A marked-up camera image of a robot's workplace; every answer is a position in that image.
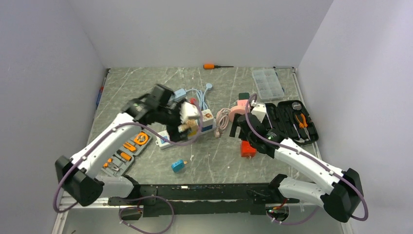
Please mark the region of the pink cube socket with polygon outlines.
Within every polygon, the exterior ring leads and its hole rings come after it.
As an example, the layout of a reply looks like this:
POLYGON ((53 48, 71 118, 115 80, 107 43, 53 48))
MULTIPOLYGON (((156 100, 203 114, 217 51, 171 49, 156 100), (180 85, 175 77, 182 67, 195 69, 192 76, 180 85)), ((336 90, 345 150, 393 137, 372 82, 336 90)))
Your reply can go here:
POLYGON ((236 114, 244 115, 245 114, 245 107, 247 105, 247 99, 237 100, 235 105, 229 109, 229 121, 233 122, 234 117, 236 114))

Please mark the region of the red cube adapter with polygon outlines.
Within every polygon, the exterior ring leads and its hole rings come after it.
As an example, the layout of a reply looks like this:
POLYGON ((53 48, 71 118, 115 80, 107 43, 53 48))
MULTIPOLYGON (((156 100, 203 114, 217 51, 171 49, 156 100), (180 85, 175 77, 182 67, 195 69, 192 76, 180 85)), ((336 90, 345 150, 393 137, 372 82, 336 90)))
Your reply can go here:
POLYGON ((253 148, 248 141, 241 142, 241 157, 253 158, 257 153, 257 150, 253 148))

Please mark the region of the white and blue cube adapter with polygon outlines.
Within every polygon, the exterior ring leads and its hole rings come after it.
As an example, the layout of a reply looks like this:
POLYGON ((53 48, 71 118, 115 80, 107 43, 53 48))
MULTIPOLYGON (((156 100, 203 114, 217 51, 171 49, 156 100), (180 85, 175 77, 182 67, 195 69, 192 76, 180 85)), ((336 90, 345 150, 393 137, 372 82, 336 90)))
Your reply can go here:
POLYGON ((205 109, 202 111, 203 119, 202 119, 202 132, 210 132, 216 129, 216 120, 215 117, 210 109, 205 109))

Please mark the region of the clear plastic organizer box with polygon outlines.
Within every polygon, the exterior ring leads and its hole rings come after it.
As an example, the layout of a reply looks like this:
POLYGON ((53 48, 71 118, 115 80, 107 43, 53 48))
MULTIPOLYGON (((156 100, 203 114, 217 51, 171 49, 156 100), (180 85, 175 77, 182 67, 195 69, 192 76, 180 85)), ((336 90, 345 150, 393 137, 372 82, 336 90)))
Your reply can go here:
POLYGON ((274 69, 253 70, 252 77, 261 100, 273 100, 284 97, 284 89, 274 69))

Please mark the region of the black tool case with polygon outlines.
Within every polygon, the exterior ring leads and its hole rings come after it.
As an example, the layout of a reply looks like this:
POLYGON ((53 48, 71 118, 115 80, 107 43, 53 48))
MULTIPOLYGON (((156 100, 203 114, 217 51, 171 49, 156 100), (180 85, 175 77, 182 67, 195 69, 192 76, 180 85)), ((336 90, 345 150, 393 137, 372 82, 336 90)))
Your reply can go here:
POLYGON ((263 124, 268 130, 274 128, 298 145, 312 144, 319 139, 315 124, 300 100, 281 101, 277 105, 266 103, 265 106, 267 114, 263 124))

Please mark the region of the grey tool case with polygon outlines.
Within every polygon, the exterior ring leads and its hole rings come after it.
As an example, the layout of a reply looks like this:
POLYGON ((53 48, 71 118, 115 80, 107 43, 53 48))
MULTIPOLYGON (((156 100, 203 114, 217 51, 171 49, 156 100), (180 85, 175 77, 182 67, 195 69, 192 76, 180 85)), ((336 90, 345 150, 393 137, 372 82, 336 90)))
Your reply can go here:
POLYGON ((123 176, 151 141, 152 134, 149 132, 141 131, 134 135, 106 161, 101 171, 111 177, 123 176))

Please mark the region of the light blue power strip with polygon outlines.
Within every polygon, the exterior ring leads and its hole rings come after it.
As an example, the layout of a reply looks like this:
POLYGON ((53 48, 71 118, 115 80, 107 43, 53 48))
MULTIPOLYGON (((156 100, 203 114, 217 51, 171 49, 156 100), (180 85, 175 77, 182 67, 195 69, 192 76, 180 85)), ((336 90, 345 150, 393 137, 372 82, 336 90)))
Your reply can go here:
POLYGON ((182 99, 185 99, 187 96, 187 92, 184 88, 178 89, 174 92, 174 101, 180 101, 182 99))

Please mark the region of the orange cube adapter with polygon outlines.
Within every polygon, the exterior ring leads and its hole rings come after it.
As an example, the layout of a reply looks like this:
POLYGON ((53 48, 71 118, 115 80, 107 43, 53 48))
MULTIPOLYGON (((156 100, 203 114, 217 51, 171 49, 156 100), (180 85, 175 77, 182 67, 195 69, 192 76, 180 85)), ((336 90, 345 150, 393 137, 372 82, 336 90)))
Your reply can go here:
POLYGON ((178 127, 179 133, 185 134, 188 138, 193 137, 198 132, 198 121, 189 119, 178 127))

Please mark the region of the dark green cube adapter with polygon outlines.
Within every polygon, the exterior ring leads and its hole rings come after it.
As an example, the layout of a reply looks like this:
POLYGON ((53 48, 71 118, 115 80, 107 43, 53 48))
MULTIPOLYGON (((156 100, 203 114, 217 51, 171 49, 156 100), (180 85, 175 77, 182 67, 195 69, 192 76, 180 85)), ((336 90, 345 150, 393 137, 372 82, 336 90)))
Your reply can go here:
POLYGON ((250 93, 239 93, 238 100, 248 100, 250 98, 250 93))

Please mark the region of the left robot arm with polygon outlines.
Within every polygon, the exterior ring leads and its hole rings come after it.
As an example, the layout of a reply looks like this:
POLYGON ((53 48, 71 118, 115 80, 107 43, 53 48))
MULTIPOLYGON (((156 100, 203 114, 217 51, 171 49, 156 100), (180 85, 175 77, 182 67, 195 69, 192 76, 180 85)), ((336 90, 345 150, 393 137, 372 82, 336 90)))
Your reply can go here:
POLYGON ((116 115, 111 124, 89 145, 70 158, 59 157, 55 162, 58 188, 54 195, 53 208, 60 213, 57 203, 61 189, 83 207, 93 204, 101 197, 117 197, 125 203, 135 204, 141 197, 140 184, 130 176, 99 176, 103 168, 121 146, 143 129, 160 137, 149 125, 159 123, 167 128, 172 145, 186 146, 196 139, 189 139, 191 128, 201 126, 201 109, 186 99, 172 101, 174 92, 156 84, 150 93, 131 99, 116 115))

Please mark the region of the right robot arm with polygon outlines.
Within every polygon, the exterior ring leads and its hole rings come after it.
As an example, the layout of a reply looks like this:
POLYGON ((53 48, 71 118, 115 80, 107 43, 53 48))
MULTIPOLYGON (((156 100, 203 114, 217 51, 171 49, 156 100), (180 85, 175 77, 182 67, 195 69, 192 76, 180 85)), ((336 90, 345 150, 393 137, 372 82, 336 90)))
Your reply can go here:
POLYGON ((247 141, 259 153, 280 160, 305 175, 310 182, 276 175, 268 184, 269 198, 281 202, 293 198, 323 208, 340 222, 349 219, 366 221, 369 217, 359 173, 352 168, 342 170, 332 166, 299 146, 275 128, 269 129, 252 113, 236 114, 230 136, 240 129, 239 138, 247 141))

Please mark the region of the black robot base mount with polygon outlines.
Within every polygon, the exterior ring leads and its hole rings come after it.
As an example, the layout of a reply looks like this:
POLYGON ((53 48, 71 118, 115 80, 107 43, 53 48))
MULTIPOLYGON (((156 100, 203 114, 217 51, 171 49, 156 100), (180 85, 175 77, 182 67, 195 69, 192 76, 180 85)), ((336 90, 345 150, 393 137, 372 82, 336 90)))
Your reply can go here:
POLYGON ((284 198, 267 183, 158 184, 141 185, 137 195, 126 200, 110 197, 110 206, 136 206, 144 217, 248 213, 265 215, 267 209, 297 199, 284 198))

